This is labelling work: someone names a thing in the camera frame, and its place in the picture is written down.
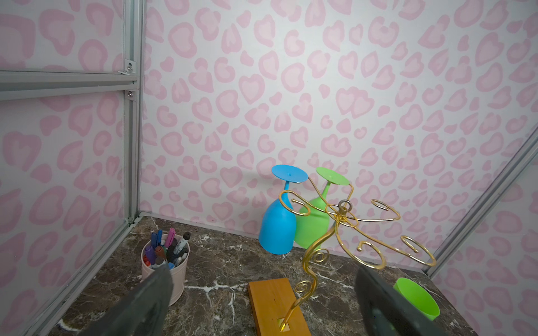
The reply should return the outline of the blue wine glass back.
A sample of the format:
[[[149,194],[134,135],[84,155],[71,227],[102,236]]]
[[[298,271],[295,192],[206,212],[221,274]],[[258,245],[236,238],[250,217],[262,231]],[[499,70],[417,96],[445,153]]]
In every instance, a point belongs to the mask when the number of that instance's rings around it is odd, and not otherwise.
[[[284,191],[289,190],[290,183],[303,183],[308,175],[302,169],[291,165],[276,165],[273,174],[285,181]],[[259,242],[269,253],[284,255],[289,253],[294,244],[296,234],[296,215],[286,207],[293,208],[287,193],[277,196],[263,216]]]

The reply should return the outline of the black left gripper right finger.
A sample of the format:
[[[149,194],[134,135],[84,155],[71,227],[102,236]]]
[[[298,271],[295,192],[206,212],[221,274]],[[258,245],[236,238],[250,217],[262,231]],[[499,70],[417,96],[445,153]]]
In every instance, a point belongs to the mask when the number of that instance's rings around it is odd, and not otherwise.
[[[354,291],[368,335],[446,334],[371,268],[359,267]]]

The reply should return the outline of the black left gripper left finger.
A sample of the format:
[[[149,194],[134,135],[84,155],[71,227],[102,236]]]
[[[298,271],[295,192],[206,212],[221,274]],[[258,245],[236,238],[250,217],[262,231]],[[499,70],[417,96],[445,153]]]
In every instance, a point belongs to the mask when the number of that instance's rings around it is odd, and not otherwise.
[[[161,335],[173,283],[161,266],[81,335]]]

